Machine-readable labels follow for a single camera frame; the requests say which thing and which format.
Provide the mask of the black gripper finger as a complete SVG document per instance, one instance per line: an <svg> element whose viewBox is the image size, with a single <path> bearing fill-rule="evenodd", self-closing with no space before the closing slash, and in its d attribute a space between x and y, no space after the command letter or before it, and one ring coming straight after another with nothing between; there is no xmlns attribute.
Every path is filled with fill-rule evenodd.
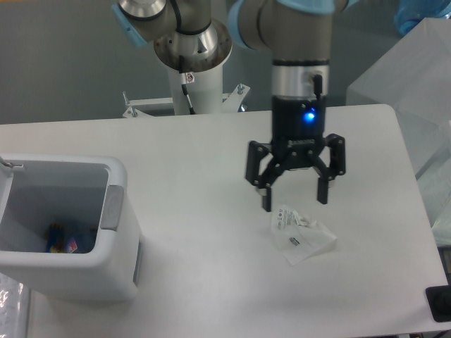
<svg viewBox="0 0 451 338"><path fill-rule="evenodd" d="M273 157L266 169L261 171L261 162L272 154L270 144L251 141L248 144L245 179L255 187L261 196L261 207L266 212L272 210L272 185L287 170L282 160Z"/></svg>
<svg viewBox="0 0 451 338"><path fill-rule="evenodd" d="M328 165L320 158L321 152L325 148L329 150ZM338 134L330 134L322 138L320 144L309 151L309 159L312 167L319 175L317 201L321 204L327 204L329 182L346 173L345 138Z"/></svg>

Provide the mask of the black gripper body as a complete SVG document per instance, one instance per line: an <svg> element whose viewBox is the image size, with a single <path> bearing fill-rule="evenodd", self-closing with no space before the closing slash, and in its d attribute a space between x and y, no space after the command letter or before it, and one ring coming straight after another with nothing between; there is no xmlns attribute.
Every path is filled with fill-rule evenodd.
<svg viewBox="0 0 451 338"><path fill-rule="evenodd" d="M326 97L312 99L272 98L272 140L270 169L274 172L315 168L326 172L319 158L326 142Z"/></svg>

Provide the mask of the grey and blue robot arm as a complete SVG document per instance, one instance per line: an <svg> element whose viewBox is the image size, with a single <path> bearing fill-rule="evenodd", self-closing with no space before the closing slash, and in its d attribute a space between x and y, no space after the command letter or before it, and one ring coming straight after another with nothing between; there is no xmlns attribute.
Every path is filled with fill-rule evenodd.
<svg viewBox="0 0 451 338"><path fill-rule="evenodd" d="M313 168L317 199L346 172L345 139L325 134L333 19L350 1L237 1L228 13L228 44L272 54L272 139L252 141L246 180L271 210L273 183L286 171ZM179 73L210 69L219 54L209 1L116 1L112 11L138 46L165 41L163 61Z"/></svg>

